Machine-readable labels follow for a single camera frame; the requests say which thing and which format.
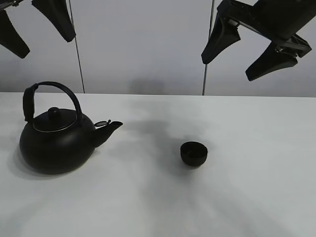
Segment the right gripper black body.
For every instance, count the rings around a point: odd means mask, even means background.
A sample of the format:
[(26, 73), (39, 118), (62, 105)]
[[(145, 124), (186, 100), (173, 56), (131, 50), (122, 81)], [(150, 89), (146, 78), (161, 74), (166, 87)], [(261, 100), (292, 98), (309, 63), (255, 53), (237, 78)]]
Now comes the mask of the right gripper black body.
[(304, 57), (312, 48), (297, 35), (316, 16), (314, 0), (259, 0), (254, 5), (224, 0), (217, 14), (271, 40), (279, 48), (291, 48)]

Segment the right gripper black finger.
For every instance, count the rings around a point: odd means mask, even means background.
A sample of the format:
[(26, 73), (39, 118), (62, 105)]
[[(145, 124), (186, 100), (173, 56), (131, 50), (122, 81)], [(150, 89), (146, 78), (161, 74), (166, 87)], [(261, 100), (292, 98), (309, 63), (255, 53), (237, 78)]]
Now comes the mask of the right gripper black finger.
[(230, 24), (228, 20), (217, 14), (210, 38), (201, 54), (203, 64), (209, 64), (223, 50), (239, 40), (238, 27)]
[(294, 49), (282, 48), (271, 42), (245, 73), (249, 81), (254, 81), (274, 71), (294, 67), (298, 63), (297, 56)]

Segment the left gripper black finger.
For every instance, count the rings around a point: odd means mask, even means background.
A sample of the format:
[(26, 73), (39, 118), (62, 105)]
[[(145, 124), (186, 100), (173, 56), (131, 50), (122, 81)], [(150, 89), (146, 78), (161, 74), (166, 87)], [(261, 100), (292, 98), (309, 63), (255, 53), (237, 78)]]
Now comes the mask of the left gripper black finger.
[(30, 52), (13, 27), (5, 10), (0, 11), (0, 44), (22, 59)]
[(32, 5), (53, 24), (66, 42), (75, 38), (75, 29), (65, 0), (32, 0)]

